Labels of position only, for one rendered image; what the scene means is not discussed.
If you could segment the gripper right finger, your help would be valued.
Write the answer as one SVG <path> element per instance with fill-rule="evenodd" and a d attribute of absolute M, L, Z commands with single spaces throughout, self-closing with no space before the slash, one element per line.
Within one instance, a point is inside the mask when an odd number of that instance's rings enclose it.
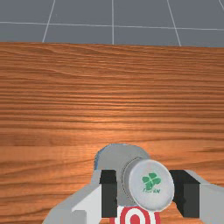
<path fill-rule="evenodd" d="M 184 218 L 205 224 L 224 224 L 224 187 L 204 180 L 191 170 L 170 170 L 175 193 L 173 202 Z"/>

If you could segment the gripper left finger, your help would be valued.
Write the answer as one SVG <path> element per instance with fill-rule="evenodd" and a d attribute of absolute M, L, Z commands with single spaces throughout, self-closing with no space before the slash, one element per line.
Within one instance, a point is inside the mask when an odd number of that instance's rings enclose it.
<path fill-rule="evenodd" d="M 100 224 L 117 216 L 115 170 L 95 170 L 91 182 L 52 208 L 42 224 Z"/>

